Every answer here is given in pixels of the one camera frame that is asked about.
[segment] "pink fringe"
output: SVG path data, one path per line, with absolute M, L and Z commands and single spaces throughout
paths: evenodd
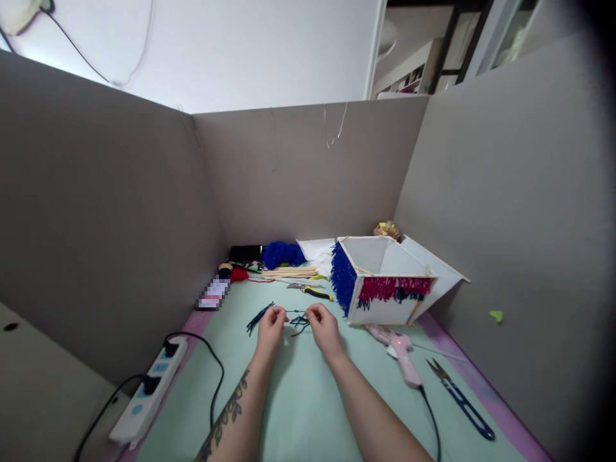
M 371 302 L 375 298 L 379 300 L 390 300 L 397 294 L 398 289 L 403 289 L 405 293 L 416 293 L 426 295 L 430 293 L 431 278 L 383 278 L 366 277 L 364 285 L 359 293 L 359 301 L 363 304 Z

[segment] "plug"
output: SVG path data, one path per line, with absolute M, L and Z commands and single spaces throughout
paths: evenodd
M 180 345 L 178 343 L 171 343 L 169 340 L 165 340 L 163 347 L 165 348 L 165 356 L 173 357 Z
M 160 383 L 160 377 L 150 377 L 147 375 L 143 379 L 143 394 L 146 396 L 153 395 Z

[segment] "hand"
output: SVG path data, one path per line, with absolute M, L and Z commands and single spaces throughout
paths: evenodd
M 314 341 L 328 363 L 346 355 L 340 342 L 338 320 L 323 304 L 310 305 L 305 316 L 312 327 Z
M 274 305 L 268 308 L 259 322 L 255 358 L 258 357 L 266 362 L 271 362 L 276 357 L 285 322 L 289 322 L 289 318 L 287 318 L 287 312 L 283 307 Z

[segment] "blue handled scissors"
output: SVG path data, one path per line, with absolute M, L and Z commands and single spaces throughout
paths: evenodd
M 445 370 L 441 367 L 441 365 L 439 363 L 437 363 L 434 358 L 432 358 L 432 360 L 434 361 L 434 365 L 432 365 L 432 363 L 426 359 L 426 361 L 428 362 L 428 364 L 432 368 L 432 371 L 434 371 L 436 376 L 439 379 L 441 379 L 441 383 L 445 386 L 445 388 L 447 388 L 447 391 L 453 397 L 453 399 L 458 403 L 458 406 L 462 408 L 462 410 L 464 411 L 464 414 L 466 414 L 466 417 L 468 417 L 468 419 L 473 423 L 473 425 L 475 426 L 477 431 L 479 433 L 481 433 L 481 436 L 486 438 L 486 440 L 494 441 L 496 436 L 494 435 L 494 432 L 492 431 L 492 429 L 490 427 L 488 427 L 488 424 L 486 423 L 486 421 L 481 418 L 481 416 L 475 410 L 473 405 L 468 402 L 466 397 L 458 389 L 456 384 L 454 384 L 454 381 L 449 377 L 449 375 L 447 375 L 447 372 L 445 372 Z M 456 390 L 456 393 L 459 395 L 459 397 L 456 396 L 456 394 L 454 393 L 452 388 L 454 390 Z M 481 424 L 481 426 L 477 423 L 476 419 L 471 417 L 471 415 L 468 412 L 467 408 L 470 409 L 471 411 L 473 411 L 473 414 L 475 414 L 475 416 L 479 420 L 479 423 Z

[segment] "pink tool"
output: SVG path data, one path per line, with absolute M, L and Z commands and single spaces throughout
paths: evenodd
M 366 329 L 376 340 L 387 346 L 387 353 L 398 359 L 404 383 L 413 388 L 419 388 L 422 385 L 422 380 L 408 354 L 408 351 L 413 347 L 411 339 L 395 330 L 377 324 L 368 324 Z

